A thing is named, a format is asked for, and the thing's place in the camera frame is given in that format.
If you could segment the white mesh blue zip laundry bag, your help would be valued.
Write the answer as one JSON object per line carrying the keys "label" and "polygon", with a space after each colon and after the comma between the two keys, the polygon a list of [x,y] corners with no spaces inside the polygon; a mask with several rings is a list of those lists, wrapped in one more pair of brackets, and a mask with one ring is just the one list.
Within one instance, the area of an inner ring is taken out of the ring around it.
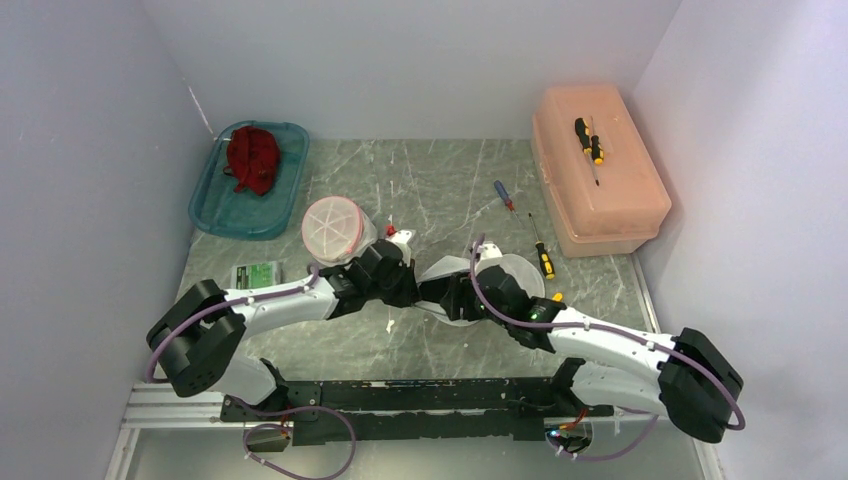
{"label": "white mesh blue zip laundry bag", "polygon": [[[546,296],[542,274],[530,261],[515,254],[505,254],[500,263],[480,270],[476,280],[486,302],[501,313],[524,321],[532,299]],[[487,311],[473,288],[466,258],[446,256],[429,267],[418,278],[421,300],[419,309],[457,326],[472,325],[480,320],[498,321]]]}

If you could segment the black bra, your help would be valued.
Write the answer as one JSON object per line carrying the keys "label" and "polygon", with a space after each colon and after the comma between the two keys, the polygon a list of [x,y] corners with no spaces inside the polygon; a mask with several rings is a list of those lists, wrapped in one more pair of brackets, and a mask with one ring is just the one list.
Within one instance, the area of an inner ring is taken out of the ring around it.
{"label": "black bra", "polygon": [[445,276],[423,281],[418,286],[421,300],[442,305],[451,290],[451,277]]}

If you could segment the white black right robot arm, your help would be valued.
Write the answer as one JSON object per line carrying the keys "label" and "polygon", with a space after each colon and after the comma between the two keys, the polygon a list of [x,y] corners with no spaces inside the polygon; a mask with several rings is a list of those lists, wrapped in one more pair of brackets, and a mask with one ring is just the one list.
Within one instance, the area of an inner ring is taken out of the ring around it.
{"label": "white black right robot arm", "polygon": [[565,379],[550,391],[564,415],[627,407],[664,416],[706,443],[747,425],[741,375],[699,330],[669,335],[602,321],[547,297],[539,274],[526,279],[500,266],[430,275],[419,286],[450,321],[490,320],[526,348],[565,356]]}

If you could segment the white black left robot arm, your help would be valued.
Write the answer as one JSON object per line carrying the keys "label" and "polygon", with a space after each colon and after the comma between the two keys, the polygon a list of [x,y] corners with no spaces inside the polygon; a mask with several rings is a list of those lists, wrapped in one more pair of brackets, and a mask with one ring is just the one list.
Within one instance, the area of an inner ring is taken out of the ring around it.
{"label": "white black left robot arm", "polygon": [[312,265],[306,278],[273,287],[223,290],[203,280],[149,330],[146,380],[168,383],[182,398],[220,392],[275,419],[288,402],[282,376],[270,363],[238,354],[239,345],[289,325],[343,317],[371,301],[410,307],[420,299],[414,266],[408,246],[380,239],[345,265]]}

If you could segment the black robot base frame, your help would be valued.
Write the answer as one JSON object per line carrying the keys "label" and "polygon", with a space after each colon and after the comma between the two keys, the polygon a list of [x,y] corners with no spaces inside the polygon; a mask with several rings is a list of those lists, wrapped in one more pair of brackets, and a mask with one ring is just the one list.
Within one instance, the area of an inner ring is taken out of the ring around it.
{"label": "black robot base frame", "polygon": [[612,417],[586,407],[557,377],[290,381],[247,410],[225,396],[224,423],[274,422],[296,446],[341,442],[509,437],[534,441],[559,420]]}

